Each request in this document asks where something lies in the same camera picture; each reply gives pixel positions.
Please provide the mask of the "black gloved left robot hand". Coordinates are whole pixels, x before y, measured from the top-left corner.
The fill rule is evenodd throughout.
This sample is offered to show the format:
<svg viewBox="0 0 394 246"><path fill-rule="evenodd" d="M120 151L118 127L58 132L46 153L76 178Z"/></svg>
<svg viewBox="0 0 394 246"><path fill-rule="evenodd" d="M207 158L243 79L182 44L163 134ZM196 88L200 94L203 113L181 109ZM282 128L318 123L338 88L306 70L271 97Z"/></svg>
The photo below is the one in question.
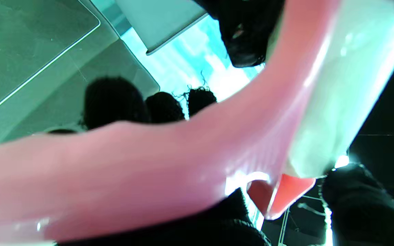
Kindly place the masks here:
<svg viewBox="0 0 394 246"><path fill-rule="evenodd" d="M267 44L279 22L283 0L197 0L219 22L221 39L236 68L262 64Z"/></svg>

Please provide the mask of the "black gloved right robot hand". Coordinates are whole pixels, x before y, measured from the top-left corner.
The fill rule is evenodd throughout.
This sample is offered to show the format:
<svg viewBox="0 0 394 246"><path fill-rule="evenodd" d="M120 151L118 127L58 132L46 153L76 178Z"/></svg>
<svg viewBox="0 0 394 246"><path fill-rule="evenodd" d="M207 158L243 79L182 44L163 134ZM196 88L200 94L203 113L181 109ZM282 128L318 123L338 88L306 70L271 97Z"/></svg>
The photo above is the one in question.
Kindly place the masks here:
<svg viewBox="0 0 394 246"><path fill-rule="evenodd" d="M87 130L116 121L171 123L184 120L180 103L158 92L145 101L126 79L103 77L86 88L82 124ZM321 196L331 211L335 246L393 246L394 199L361 165L327 174ZM253 226L241 189L213 208L133 232L57 242L58 246L269 246Z"/></svg>

